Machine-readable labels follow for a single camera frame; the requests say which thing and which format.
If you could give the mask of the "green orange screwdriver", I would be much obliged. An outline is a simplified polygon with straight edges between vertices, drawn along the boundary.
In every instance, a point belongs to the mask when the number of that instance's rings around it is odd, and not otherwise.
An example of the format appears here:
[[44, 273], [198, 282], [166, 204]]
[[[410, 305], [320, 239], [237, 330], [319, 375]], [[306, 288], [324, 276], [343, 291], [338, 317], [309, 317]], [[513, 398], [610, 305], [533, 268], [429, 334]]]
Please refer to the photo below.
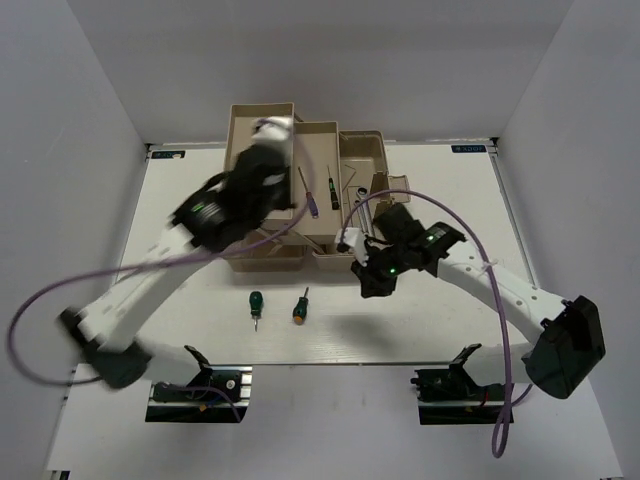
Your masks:
[[304, 294], [298, 298], [298, 301], [292, 311], [292, 319], [296, 325], [303, 325], [306, 321], [309, 304], [308, 292], [309, 288], [306, 288]]

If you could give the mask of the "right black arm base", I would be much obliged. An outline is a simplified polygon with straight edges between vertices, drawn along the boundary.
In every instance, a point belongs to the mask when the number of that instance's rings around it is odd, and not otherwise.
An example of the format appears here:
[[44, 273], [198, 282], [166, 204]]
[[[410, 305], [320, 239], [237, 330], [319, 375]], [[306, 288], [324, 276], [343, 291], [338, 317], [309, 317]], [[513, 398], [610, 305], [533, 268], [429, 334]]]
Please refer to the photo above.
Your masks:
[[502, 345], [464, 347], [453, 360], [416, 369], [411, 385], [422, 426], [490, 425], [500, 418], [506, 397]]

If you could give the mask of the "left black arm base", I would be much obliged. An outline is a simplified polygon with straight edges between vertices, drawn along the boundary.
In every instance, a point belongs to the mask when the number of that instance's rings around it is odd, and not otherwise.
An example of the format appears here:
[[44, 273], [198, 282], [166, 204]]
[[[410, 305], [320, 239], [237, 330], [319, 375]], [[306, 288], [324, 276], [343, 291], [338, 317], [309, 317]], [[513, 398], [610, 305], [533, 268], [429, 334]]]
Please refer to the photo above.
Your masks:
[[185, 385], [153, 383], [146, 409], [147, 423], [240, 423], [250, 403], [251, 366], [213, 366], [192, 346], [184, 349], [197, 364]]

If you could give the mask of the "large silver ratchet wrench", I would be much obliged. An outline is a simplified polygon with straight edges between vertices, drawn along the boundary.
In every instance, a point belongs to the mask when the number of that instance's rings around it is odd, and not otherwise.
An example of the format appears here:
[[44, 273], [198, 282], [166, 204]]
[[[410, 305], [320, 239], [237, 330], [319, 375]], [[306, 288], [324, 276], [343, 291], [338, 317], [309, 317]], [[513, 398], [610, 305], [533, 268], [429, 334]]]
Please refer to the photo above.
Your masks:
[[358, 187], [356, 189], [356, 200], [354, 205], [357, 207], [357, 213], [359, 216], [361, 229], [365, 235], [369, 237], [374, 236], [374, 228], [372, 223], [371, 211], [368, 203], [364, 202], [364, 199], [368, 195], [368, 190], [365, 187]]

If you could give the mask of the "stubby green screwdriver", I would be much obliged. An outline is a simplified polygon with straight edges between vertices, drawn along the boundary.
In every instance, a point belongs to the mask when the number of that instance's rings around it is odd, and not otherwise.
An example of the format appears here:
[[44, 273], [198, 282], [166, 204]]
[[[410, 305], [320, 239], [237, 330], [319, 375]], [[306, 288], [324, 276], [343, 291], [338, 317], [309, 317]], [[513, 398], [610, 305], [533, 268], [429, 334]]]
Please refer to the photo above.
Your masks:
[[250, 315], [254, 323], [254, 331], [258, 330], [259, 320], [264, 308], [264, 297], [260, 291], [252, 291], [249, 294]]

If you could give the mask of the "black green precision screwdriver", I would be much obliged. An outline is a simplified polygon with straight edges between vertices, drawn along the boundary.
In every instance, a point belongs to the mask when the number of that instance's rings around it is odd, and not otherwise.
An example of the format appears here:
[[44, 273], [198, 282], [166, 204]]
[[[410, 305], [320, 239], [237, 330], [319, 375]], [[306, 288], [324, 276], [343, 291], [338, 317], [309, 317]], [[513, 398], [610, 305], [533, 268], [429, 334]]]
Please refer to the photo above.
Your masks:
[[340, 209], [340, 201], [336, 191], [333, 177], [331, 175], [330, 168], [327, 168], [327, 173], [328, 173], [328, 186], [329, 186], [329, 192], [330, 192], [331, 207], [334, 211], [337, 211]]

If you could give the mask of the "beige plastic toolbox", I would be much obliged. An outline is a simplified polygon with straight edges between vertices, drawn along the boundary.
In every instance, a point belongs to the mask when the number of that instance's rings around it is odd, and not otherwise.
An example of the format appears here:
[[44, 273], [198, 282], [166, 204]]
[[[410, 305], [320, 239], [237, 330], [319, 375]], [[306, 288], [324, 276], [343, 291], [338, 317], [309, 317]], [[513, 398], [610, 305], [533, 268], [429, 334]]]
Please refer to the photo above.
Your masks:
[[[325, 271], [347, 271], [353, 258], [336, 250], [334, 239], [356, 200], [356, 189], [369, 193], [389, 188], [406, 191], [406, 176], [389, 174], [383, 136], [377, 130], [342, 130], [335, 121], [308, 121], [297, 115], [292, 103], [235, 104], [231, 107], [224, 168], [235, 166], [237, 155], [251, 143], [252, 125], [258, 118], [293, 116], [295, 141], [291, 162], [291, 198], [302, 209], [305, 190], [298, 168], [309, 180], [306, 161], [312, 163], [313, 197], [319, 218], [306, 213], [282, 237], [248, 253], [227, 260], [235, 272], [284, 272], [299, 270], [310, 255]], [[340, 209], [331, 207], [327, 168], [330, 168], [340, 201]]]

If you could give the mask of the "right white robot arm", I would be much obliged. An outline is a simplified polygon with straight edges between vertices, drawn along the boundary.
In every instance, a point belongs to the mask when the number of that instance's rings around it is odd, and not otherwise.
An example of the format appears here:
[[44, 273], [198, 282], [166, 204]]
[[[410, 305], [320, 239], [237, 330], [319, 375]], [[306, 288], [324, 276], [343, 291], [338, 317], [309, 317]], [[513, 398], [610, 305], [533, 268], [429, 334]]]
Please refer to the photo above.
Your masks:
[[525, 343], [508, 353], [511, 372], [556, 399], [568, 398], [603, 359], [606, 349], [599, 310], [590, 299], [574, 300], [541, 288], [492, 264], [454, 227], [424, 227], [401, 204], [373, 221], [386, 246], [370, 244], [358, 228], [338, 231], [336, 246], [350, 250], [352, 272], [364, 298], [387, 297], [407, 271], [425, 271], [454, 285], [514, 326]]

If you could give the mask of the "small silver ratchet wrench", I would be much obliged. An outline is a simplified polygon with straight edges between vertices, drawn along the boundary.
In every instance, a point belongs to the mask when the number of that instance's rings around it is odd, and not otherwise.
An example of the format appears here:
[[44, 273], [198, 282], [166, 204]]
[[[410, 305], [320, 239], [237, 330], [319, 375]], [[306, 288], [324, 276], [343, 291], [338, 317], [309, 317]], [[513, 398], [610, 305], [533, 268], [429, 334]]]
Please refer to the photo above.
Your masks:
[[359, 226], [360, 230], [364, 234], [366, 234], [367, 233], [366, 219], [364, 217], [364, 214], [363, 214], [359, 199], [356, 199], [354, 201], [354, 211], [355, 211], [355, 216], [357, 217], [357, 220], [358, 220], [358, 226]]

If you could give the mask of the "red blue screwdriver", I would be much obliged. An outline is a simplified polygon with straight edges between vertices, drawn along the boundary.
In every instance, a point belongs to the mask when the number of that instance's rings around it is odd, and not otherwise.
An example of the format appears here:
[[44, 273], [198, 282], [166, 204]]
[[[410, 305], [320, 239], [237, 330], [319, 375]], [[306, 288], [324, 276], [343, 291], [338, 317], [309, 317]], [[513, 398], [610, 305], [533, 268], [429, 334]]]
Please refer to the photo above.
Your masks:
[[304, 178], [302, 169], [298, 168], [298, 172], [299, 172], [299, 175], [300, 175], [300, 179], [302, 181], [302, 185], [303, 185], [304, 190], [305, 190], [305, 197], [306, 197], [306, 200], [307, 200], [307, 205], [309, 207], [309, 212], [311, 214], [311, 217], [313, 219], [318, 219], [319, 218], [319, 209], [318, 209], [317, 204], [316, 204], [316, 202], [314, 200], [313, 194], [311, 193], [311, 191], [310, 191], [310, 189], [309, 189], [309, 187], [307, 185], [307, 182], [306, 182], [306, 180]]

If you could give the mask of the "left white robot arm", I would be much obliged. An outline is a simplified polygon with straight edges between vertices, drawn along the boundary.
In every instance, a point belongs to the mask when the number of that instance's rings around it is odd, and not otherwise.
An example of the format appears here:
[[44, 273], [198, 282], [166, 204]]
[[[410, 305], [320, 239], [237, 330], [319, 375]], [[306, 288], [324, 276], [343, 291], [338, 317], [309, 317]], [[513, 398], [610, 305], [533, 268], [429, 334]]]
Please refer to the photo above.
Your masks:
[[204, 265], [261, 227], [273, 211], [294, 204], [291, 141], [255, 141], [232, 170], [211, 177], [171, 215], [147, 259], [105, 294], [59, 316], [83, 360], [113, 390], [141, 378], [177, 384], [199, 399], [211, 387], [208, 360], [195, 348], [142, 340], [146, 321]]

